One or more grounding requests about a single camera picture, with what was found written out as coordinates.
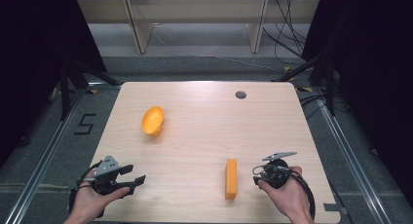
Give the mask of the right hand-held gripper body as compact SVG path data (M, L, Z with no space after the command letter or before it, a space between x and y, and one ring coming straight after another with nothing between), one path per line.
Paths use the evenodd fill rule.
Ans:
M261 179L275 189L281 188L291 175L291 169L284 158L293 155L296 155L296 152L280 152L263 158L262 161L265 162L265 165L259 173Z

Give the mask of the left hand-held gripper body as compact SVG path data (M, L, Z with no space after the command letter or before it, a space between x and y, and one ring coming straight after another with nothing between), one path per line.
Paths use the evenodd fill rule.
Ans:
M108 195L112 192L128 187L130 190L127 196L132 195L134 187L131 182L117 182L117 177L121 175L119 170L121 166L111 155L107 155L102 161L95 165L95 170L91 176L85 178L86 181L92 183L93 189L99 195Z

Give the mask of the person's right hand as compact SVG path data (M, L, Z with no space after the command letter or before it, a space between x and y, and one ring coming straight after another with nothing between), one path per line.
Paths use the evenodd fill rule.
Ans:
M258 181L258 186L292 224L315 224L306 192L294 178L289 177L280 189L271 187L263 180Z

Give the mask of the black metal stand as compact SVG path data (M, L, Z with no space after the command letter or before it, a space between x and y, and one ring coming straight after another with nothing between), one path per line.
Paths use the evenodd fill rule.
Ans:
M313 67L314 70L310 75L309 82L312 86L318 86L322 81L325 82L325 103L331 116L335 115L333 96L334 96L334 67L328 53L321 52L304 64L298 66L291 72L288 72L276 79L276 82L286 82L291 78L303 73L305 70Z
M89 73L101 81L106 82L112 86L119 86L120 82L109 77L104 72L98 71L84 62L79 60L67 60L60 68L60 91L62 102L62 114L61 120L64 120L71 109L70 96L69 96L69 82L74 86L75 90L84 90L89 86L84 74Z

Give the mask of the dark curtain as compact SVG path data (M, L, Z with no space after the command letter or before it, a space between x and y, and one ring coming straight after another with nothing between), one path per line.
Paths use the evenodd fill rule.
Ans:
M343 97L413 207L413 0L319 0L303 58L328 39Z

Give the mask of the aluminium floor rail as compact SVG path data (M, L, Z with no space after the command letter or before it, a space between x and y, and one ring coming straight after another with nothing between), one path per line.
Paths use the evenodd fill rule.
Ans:
M362 167L337 119L326 108L319 89L298 88L299 102L310 126L333 196L348 224L392 224L389 213Z
M70 90L61 116L61 94L47 102L22 145L0 168L0 224L61 224L70 190L97 159L97 144L120 88L93 83Z

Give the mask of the person's left hand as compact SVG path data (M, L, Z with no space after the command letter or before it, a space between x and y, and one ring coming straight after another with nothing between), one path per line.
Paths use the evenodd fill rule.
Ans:
M77 192L72 210L63 224L89 224L110 203L123 198L129 191L129 187L124 187L108 195L100 195L90 182L83 182Z

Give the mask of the orange rectangular block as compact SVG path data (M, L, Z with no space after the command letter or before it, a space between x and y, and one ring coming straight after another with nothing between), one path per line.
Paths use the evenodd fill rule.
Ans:
M238 164L236 159L228 159L225 168L225 199L234 200L238 194Z

